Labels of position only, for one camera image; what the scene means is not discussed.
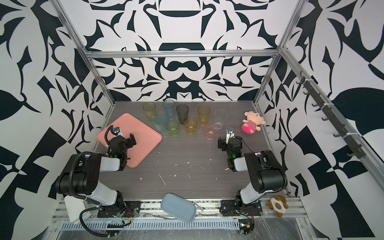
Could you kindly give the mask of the tall yellow-green glass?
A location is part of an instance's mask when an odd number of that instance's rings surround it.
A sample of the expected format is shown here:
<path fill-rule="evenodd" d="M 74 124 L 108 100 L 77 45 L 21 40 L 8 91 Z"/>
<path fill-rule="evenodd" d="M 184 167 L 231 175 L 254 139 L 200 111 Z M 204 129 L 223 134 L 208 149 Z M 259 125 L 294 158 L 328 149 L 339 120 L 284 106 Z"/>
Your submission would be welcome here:
<path fill-rule="evenodd" d="M 148 118 L 148 120 L 153 123 L 155 118 L 157 117 L 156 105 L 155 103 L 145 103 L 143 105 L 143 110 Z"/>

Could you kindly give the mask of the tall dark grey glass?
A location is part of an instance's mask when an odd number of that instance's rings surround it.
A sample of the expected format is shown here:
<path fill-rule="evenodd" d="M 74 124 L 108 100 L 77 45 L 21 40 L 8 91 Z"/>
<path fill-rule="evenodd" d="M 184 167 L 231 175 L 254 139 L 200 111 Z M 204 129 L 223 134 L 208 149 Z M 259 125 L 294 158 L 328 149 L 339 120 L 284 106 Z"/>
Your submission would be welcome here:
<path fill-rule="evenodd" d="M 189 118 L 189 107 L 186 104 L 180 104 L 176 107 L 179 123 L 185 124 L 185 121 Z"/>

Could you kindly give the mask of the tall blue glass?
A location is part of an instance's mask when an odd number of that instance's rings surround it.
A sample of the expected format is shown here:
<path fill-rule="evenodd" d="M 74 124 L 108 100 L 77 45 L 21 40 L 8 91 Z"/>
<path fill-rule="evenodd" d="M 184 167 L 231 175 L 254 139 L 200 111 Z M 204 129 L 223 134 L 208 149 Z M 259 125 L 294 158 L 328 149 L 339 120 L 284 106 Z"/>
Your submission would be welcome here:
<path fill-rule="evenodd" d="M 168 120 L 173 120 L 176 117 L 175 106 L 176 103 L 172 99 L 167 99 L 163 101 L 163 108 L 165 111 L 166 118 Z"/>

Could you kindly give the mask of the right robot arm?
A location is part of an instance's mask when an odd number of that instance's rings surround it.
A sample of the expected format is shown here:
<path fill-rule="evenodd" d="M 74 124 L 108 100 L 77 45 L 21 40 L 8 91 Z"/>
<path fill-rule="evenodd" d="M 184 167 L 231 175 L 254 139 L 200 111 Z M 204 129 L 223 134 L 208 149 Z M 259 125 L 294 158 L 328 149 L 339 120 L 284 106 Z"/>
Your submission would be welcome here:
<path fill-rule="evenodd" d="M 242 147 L 240 137 L 218 139 L 218 148 L 227 153 L 228 168 L 233 172 L 248 172 L 250 177 L 250 183 L 236 195 L 237 206 L 254 204 L 266 194 L 286 188 L 286 174 L 272 151 L 242 154 Z"/>

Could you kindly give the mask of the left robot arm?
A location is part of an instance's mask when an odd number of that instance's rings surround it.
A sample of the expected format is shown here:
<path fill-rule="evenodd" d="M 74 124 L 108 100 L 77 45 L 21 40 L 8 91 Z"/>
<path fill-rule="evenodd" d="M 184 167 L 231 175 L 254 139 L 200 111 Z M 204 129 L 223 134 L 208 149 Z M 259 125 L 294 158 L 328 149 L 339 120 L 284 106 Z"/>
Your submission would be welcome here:
<path fill-rule="evenodd" d="M 107 140 L 107 144 L 106 154 L 83 152 L 72 155 L 55 182 L 57 193 L 101 206 L 121 204 L 119 192 L 102 184 L 100 173 L 123 171 L 129 159 L 127 151 L 137 142 L 130 134 L 127 139 L 116 135 Z"/>

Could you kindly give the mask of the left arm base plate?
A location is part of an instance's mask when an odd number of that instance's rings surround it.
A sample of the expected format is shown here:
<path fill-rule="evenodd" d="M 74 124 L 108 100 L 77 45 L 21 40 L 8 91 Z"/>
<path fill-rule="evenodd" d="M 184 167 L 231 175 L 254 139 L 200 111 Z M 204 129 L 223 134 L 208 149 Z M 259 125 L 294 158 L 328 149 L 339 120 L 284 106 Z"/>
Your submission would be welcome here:
<path fill-rule="evenodd" d="M 124 201 L 123 204 L 115 204 L 111 206 L 101 206 L 98 211 L 98 218 L 112 218 L 118 215 L 123 218 L 133 217 L 141 210 L 141 201 Z"/>

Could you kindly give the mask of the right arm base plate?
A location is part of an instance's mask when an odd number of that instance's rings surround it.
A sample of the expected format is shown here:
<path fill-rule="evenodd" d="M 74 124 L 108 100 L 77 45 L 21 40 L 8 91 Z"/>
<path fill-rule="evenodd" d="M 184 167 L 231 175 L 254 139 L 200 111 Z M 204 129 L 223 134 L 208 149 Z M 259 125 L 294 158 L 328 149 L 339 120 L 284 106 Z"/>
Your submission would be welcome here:
<path fill-rule="evenodd" d="M 219 208 L 219 212 L 225 217 L 239 215 L 245 215 L 247 217 L 261 216 L 262 211 L 263 209 L 260 202 L 250 205 L 241 205 L 235 200 L 221 200 L 221 206 Z"/>

